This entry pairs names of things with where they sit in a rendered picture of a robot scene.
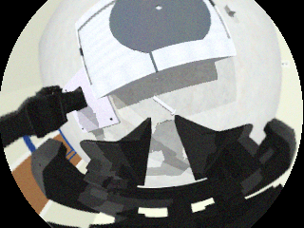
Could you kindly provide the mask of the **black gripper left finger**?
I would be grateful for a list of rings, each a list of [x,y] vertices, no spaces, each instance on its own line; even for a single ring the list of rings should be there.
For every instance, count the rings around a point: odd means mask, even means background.
[[[80,146],[90,159],[122,163],[136,179],[138,186],[145,184],[148,166],[149,142],[151,142],[151,118],[145,118],[136,129],[121,140],[80,141]]]

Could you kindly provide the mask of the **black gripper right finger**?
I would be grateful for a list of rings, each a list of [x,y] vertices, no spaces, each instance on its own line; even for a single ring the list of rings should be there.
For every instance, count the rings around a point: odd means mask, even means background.
[[[174,122],[182,141],[183,151],[186,152],[193,171],[194,180],[206,178],[205,172],[216,162],[225,145],[251,136],[251,130],[254,129],[253,124],[246,124],[217,132],[191,122],[179,114],[175,114]]]

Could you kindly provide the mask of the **dark grey round disc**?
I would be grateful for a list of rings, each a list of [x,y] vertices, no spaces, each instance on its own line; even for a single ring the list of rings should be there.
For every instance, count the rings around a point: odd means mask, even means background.
[[[212,15],[202,1],[118,0],[109,15],[110,33],[126,48],[143,53],[201,41],[212,26]]]

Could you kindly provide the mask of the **silver metal pin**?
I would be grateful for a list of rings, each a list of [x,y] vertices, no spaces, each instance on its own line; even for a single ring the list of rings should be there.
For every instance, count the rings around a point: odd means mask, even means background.
[[[164,102],[161,102],[159,98],[156,98],[156,96],[153,96],[153,100],[155,100],[156,103],[159,103],[164,107],[164,109],[167,109],[168,111],[171,111],[171,114],[175,114],[176,109],[172,109],[172,107],[166,105]]]

